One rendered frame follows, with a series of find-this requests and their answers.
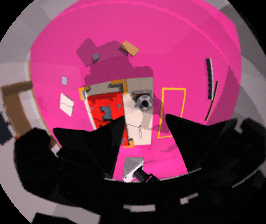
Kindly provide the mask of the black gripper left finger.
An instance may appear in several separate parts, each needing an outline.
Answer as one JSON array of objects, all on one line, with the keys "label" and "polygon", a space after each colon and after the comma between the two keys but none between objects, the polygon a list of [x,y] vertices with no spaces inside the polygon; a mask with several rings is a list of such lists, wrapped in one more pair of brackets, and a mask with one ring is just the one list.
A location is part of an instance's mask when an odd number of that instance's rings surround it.
[{"label": "black gripper left finger", "polygon": [[125,116],[117,117],[112,123],[104,124],[96,131],[82,131],[82,129],[53,128],[58,143],[66,148],[76,149],[88,153],[93,163],[105,179],[113,179],[116,169],[117,156],[120,153],[121,140],[125,131]]}]

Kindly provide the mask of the brown rectangular block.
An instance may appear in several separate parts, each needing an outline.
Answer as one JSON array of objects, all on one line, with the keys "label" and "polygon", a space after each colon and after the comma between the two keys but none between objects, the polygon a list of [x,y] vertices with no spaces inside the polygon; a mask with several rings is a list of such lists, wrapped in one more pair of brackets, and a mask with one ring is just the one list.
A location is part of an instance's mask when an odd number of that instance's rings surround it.
[{"label": "brown rectangular block", "polygon": [[138,48],[136,47],[136,45],[130,44],[129,41],[124,41],[124,43],[121,44],[121,49],[124,49],[125,52],[128,52],[129,55],[136,55],[136,53],[138,52]]}]

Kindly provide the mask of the grey rectangular bar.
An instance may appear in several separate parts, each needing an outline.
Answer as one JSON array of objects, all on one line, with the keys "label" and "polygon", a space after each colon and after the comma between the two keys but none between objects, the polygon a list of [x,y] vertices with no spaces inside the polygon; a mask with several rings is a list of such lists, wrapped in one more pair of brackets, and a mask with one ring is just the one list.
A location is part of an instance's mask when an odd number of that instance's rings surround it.
[{"label": "grey rectangular bar", "polygon": [[214,87],[213,87],[213,83],[214,83],[214,80],[213,80],[213,65],[211,65],[211,63],[213,63],[213,61],[211,61],[210,57],[209,59],[206,59],[206,67],[207,67],[207,75],[209,75],[209,100],[213,100],[213,91],[214,91]]}]

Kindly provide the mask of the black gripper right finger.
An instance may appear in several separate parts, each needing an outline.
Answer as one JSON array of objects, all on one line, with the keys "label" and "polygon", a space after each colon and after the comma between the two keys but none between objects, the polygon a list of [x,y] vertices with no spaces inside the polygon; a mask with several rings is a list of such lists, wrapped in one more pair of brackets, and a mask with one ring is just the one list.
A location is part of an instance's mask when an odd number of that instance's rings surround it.
[{"label": "black gripper right finger", "polygon": [[223,120],[211,125],[198,124],[196,121],[184,119],[181,116],[166,115],[166,125],[170,133],[176,140],[178,151],[188,172],[196,171],[201,168],[201,161],[205,159],[207,153],[218,143],[222,133],[235,129],[237,120]]}]

